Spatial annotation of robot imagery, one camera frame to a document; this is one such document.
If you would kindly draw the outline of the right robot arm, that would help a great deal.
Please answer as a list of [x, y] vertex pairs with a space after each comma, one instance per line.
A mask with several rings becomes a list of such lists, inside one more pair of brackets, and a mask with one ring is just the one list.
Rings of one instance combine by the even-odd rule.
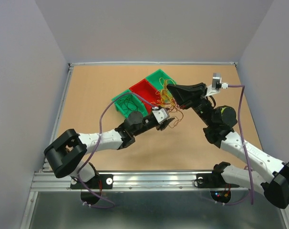
[[211, 180], [214, 185], [225, 183], [248, 188], [251, 202], [254, 193], [262, 194], [272, 205], [285, 209], [289, 205], [289, 161], [274, 158], [246, 141], [243, 131], [236, 132], [234, 126], [241, 126], [240, 111], [230, 106], [215, 106], [209, 97], [220, 89], [230, 88], [227, 83], [206, 86], [168, 84], [167, 89], [181, 109], [192, 108], [206, 124], [203, 129], [207, 141], [229, 152], [247, 164], [246, 169], [230, 163], [215, 165]]

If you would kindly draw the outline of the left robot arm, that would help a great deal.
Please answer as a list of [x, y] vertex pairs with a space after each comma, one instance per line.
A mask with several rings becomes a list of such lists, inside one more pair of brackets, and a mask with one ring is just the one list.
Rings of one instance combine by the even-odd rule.
[[92, 165], [84, 165], [85, 154], [127, 148], [135, 142], [136, 136], [152, 128], [162, 131], [173, 120], [165, 108], [153, 110], [147, 116], [134, 111], [117, 128], [101, 134], [82, 134], [68, 129], [44, 150], [44, 155], [57, 178], [80, 178], [86, 187], [93, 188], [98, 176]]

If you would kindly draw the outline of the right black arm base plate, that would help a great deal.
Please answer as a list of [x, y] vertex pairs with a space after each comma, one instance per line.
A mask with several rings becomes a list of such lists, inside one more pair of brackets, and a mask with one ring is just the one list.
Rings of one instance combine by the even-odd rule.
[[199, 173], [194, 180], [194, 186], [197, 188], [225, 188], [227, 183], [220, 174]]

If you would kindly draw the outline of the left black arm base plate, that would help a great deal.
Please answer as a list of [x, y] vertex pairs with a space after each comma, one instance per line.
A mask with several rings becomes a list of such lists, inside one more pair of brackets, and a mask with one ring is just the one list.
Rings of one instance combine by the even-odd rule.
[[[113, 188], [114, 176], [113, 174], [100, 174], [96, 175], [88, 182], [85, 182], [85, 185], [90, 189], [100, 189], [107, 190]], [[70, 189], [72, 190], [81, 190], [85, 189], [84, 185], [79, 181], [70, 184]]]

